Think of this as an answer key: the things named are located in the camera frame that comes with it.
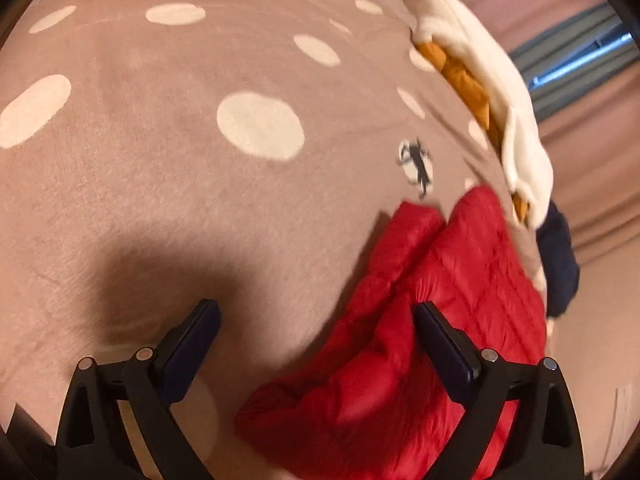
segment polka dot bedsheet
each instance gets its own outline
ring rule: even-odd
[[[490,184],[543,292],[494,151],[410,37],[384,0],[35,0],[0,51],[0,422],[18,403],[55,435],[78,359],[211,297],[175,416],[216,478],[287,478],[233,416],[317,351],[402,200],[448,216]]]

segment dark blue garment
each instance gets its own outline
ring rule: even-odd
[[[571,247],[571,233],[564,215],[554,202],[536,233],[538,250],[546,277],[546,315],[562,316],[578,292],[580,267]]]

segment white cloth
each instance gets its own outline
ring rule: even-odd
[[[546,218],[553,168],[540,143],[527,86],[511,58],[459,0],[405,0],[417,17],[414,43],[434,41],[459,57],[489,95],[492,114],[504,132],[502,168],[512,193],[529,202],[529,227]]]

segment red quilted fabric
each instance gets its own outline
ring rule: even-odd
[[[448,225],[432,208],[403,203],[328,342],[302,370],[250,396],[238,434],[303,480],[420,480],[463,411],[414,335],[412,307],[427,300],[478,348],[530,364],[543,356],[543,303],[494,193],[469,191]],[[514,410],[505,407],[476,479],[494,471]]]

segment orange cloth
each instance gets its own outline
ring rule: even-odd
[[[484,90],[484,87],[473,77],[462,60],[455,56],[450,56],[438,44],[433,42],[418,43],[416,48],[458,93],[480,127],[486,132],[486,136],[498,157],[502,158],[504,133],[492,117],[489,95]],[[526,222],[529,203],[517,193],[511,195],[511,199],[513,200],[518,220],[521,223]]]

